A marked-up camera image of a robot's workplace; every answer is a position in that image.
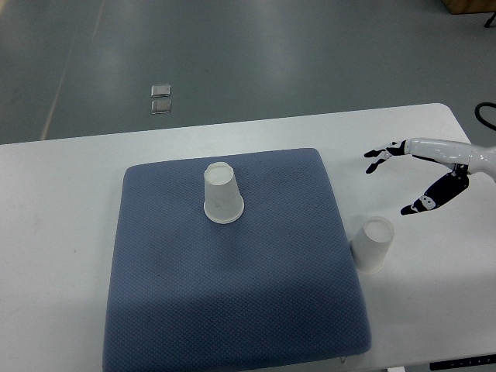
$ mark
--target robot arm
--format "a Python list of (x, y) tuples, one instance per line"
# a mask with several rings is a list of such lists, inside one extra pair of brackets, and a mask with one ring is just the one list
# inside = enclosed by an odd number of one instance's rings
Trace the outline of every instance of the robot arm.
[(451, 171), (432, 184), (413, 204), (404, 207), (402, 215), (429, 211), (446, 204), (468, 188), (468, 174), (483, 172), (496, 181), (496, 147), (486, 149), (469, 143), (424, 138), (389, 143), (365, 153), (365, 157), (379, 157), (367, 168), (366, 173), (373, 173), (380, 164), (393, 156), (407, 154), (443, 164)]

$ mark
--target robot finger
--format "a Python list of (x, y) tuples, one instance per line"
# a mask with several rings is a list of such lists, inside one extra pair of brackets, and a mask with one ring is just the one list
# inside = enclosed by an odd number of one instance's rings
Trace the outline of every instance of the robot finger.
[(467, 166), (457, 164), (453, 172), (434, 182), (425, 194), (401, 210), (402, 215), (431, 211), (445, 205), (469, 186)]
[(379, 146), (371, 151), (368, 151), (364, 154), (365, 157), (378, 157), (379, 155), (387, 154), (387, 157), (391, 156), (398, 156), (398, 155), (405, 155), (405, 144), (406, 141), (402, 141), (401, 143), (398, 142), (391, 142), (387, 143), (383, 146)]
[(367, 170), (365, 171), (365, 173), (371, 174), (372, 172), (374, 172), (377, 169), (377, 167), (379, 167), (380, 164), (382, 164), (386, 160), (387, 159), (379, 159), (375, 163), (372, 163), (371, 165), (369, 165), (369, 167), (367, 168)]

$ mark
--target textured fabric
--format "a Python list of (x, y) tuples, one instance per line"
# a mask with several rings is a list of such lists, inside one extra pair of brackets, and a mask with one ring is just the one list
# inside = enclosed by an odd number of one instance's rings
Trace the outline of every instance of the textured fabric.
[[(234, 168), (228, 225), (203, 211), (206, 167)], [(105, 372), (243, 370), (363, 353), (370, 330), (317, 150), (174, 160), (124, 177)]]

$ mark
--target white paper cup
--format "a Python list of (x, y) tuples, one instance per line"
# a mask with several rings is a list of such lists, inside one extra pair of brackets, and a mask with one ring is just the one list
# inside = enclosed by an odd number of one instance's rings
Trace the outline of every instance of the white paper cup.
[(239, 193), (234, 170), (229, 164), (218, 162), (210, 164), (204, 172), (205, 214), (213, 222), (230, 223), (236, 221), (245, 208)]
[(393, 241), (393, 225), (382, 217), (371, 217), (351, 239), (351, 252), (357, 270), (373, 274), (384, 265)]

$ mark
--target gray floor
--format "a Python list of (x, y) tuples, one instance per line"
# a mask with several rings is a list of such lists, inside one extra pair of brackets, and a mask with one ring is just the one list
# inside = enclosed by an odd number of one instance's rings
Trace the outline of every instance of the gray floor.
[[(496, 102), (489, 16), (440, 0), (0, 0), (0, 143), (441, 102), (496, 146), (474, 117)], [(151, 115), (163, 82), (172, 113)]]

